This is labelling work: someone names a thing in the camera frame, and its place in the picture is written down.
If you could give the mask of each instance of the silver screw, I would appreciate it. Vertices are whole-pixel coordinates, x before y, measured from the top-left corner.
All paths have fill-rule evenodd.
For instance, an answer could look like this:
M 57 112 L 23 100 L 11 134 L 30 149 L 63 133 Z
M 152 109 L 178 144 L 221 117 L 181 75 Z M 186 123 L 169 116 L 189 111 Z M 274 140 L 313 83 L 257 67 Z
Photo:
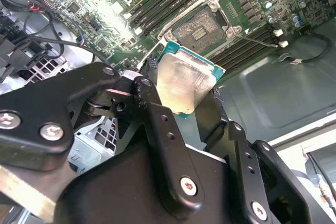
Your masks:
M 57 141 L 60 140 L 63 135 L 63 129 L 55 124 L 46 124 L 40 129 L 40 135 L 49 141 Z
M 181 178 L 180 181 L 181 187 L 183 189 L 183 191 L 185 192 L 185 194 L 189 195 L 189 196 L 195 196 L 197 193 L 197 187 L 195 185 L 195 183 L 187 177 L 183 177 Z
M 21 118 L 14 113 L 0 113 L 0 129 L 11 130 L 21 124 Z
M 240 125 L 238 123 L 234 123 L 235 127 L 237 130 L 241 131 L 242 130 L 242 127 L 240 127 Z
M 114 76 L 114 72 L 112 68 L 104 67 L 103 72 L 108 74 L 109 76 Z
M 148 86 L 148 87 L 150 87 L 152 85 L 151 82 L 149 80 L 147 80 L 147 79 L 142 79 L 141 82 L 143 84 L 145 84 L 146 86 Z
M 173 39 L 173 34 L 167 34 L 167 35 L 166 35 L 166 38 L 167 38 L 167 39 Z
M 263 146 L 263 148 L 264 148 L 265 150 L 267 150 L 267 151 L 269 152 L 270 148 L 269 148 L 269 146 L 268 146 L 267 144 L 262 143 L 261 145 Z
M 251 203 L 251 207 L 253 212 L 255 213 L 255 215 L 260 219 L 260 220 L 267 220 L 267 213 L 265 211 L 265 209 L 262 207 L 261 204 L 259 204 L 258 202 L 253 201 Z

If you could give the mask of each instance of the electronic component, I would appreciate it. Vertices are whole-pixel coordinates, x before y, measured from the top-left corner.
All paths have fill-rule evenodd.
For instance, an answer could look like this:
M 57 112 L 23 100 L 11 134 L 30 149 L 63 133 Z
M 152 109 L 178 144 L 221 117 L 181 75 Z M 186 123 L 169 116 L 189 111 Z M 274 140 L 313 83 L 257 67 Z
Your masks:
M 287 40 L 284 40 L 284 41 L 280 41 L 279 42 L 279 46 L 282 47 L 282 48 L 285 48 L 289 45 L 288 41 Z
M 75 2 L 72 2 L 71 5 L 69 5 L 69 7 L 68 7 L 68 10 L 72 13 L 78 12 L 79 9 L 80 9 L 80 7 Z
M 98 43 L 97 46 L 100 47 L 101 49 L 104 49 L 105 47 L 107 47 L 107 42 L 104 39 L 101 39 Z
M 270 2 L 270 1 L 264 2 L 264 8 L 265 9 L 271 9 L 272 5 L 273 5 L 272 2 Z
M 191 19 L 173 30 L 177 41 L 196 53 L 225 38 L 222 25 L 227 25 L 222 17 L 214 16 L 209 7 L 196 13 Z
M 282 29 L 274 30 L 274 31 L 273 31 L 273 34 L 274 34 L 276 37 L 280 37 L 281 35 L 284 34 L 284 31 L 282 31 Z

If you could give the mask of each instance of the motherboard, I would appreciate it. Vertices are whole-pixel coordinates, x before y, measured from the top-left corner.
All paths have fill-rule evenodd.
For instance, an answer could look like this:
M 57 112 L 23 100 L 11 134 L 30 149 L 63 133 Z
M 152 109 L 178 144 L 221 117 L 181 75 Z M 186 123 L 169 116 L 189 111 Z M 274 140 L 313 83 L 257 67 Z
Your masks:
M 232 72 L 335 16 L 336 0 L 44 0 L 117 69 L 173 40 Z M 63 20 L 73 32 L 72 23 Z

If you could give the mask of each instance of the connector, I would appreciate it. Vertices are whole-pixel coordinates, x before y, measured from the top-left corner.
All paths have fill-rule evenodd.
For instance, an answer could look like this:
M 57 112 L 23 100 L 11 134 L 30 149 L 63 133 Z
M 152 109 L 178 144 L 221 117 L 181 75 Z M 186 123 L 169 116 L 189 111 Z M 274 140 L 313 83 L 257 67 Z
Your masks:
M 328 184 L 324 181 L 323 177 L 321 174 L 316 174 L 316 179 L 317 179 L 317 183 L 319 185 L 321 194 L 323 196 L 323 198 L 328 202 L 329 207 L 336 207 L 335 204 L 335 200 L 333 200 L 332 194 L 331 194 L 331 190 L 328 186 Z

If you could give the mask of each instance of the wire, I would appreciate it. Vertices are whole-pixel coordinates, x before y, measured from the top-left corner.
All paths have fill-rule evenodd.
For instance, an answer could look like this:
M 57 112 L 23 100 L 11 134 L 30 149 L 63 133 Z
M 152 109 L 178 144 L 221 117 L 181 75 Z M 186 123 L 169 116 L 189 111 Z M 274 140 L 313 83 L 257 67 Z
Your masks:
M 309 158 L 309 160 L 310 160 L 310 162 L 311 162 L 311 165 L 313 166 L 313 169 L 314 169 L 315 174 L 317 175 L 317 174 L 318 174 L 318 171 L 317 171 L 316 164 L 314 163 L 314 161 L 313 161 L 311 158 Z
M 278 45 L 275 45 L 275 44 L 268 44 L 268 43 L 264 43 L 260 40 L 256 40 L 256 39 L 251 39 L 251 38 L 248 38 L 248 37 L 243 37 L 243 36 L 240 36 L 240 35 L 237 35 L 237 37 L 241 38 L 241 39 L 245 39 L 245 40 L 249 40 L 249 41 L 252 41 L 252 42 L 255 42 L 255 43 L 258 43 L 258 44 L 261 44 L 265 47 L 275 47 L 277 48 Z
M 98 53 L 97 51 L 86 47 L 86 46 L 80 46 L 79 44 L 75 43 L 75 42 L 70 42 L 70 41 L 65 41 L 65 40 L 55 40 L 55 39 L 47 39 L 47 38 L 42 38 L 42 37 L 36 37 L 36 36 L 31 36 L 30 39 L 35 40 L 35 41 L 41 41 L 41 42 L 46 42 L 46 43 L 54 43 L 54 44 L 63 44 L 63 45 L 68 45 L 68 46 L 73 46 L 73 47 L 79 47 L 82 48 L 88 52 L 93 53 L 95 56 L 97 56 L 102 62 L 104 62 L 105 64 L 111 65 L 111 63 L 108 62 L 108 60 L 102 56 L 100 53 Z
M 334 186 L 332 185 L 332 182 L 331 182 L 329 176 L 325 173 L 324 169 L 322 168 L 320 163 L 316 160 L 315 156 L 311 152 L 307 153 L 307 155 L 311 159 L 311 161 L 316 164 L 316 167 L 320 170 L 322 176 L 326 180 L 325 182 L 327 182 L 328 186 L 330 187 L 330 191 L 331 191 L 331 194 L 332 194 L 334 200 L 336 200 L 336 191 L 335 191 Z

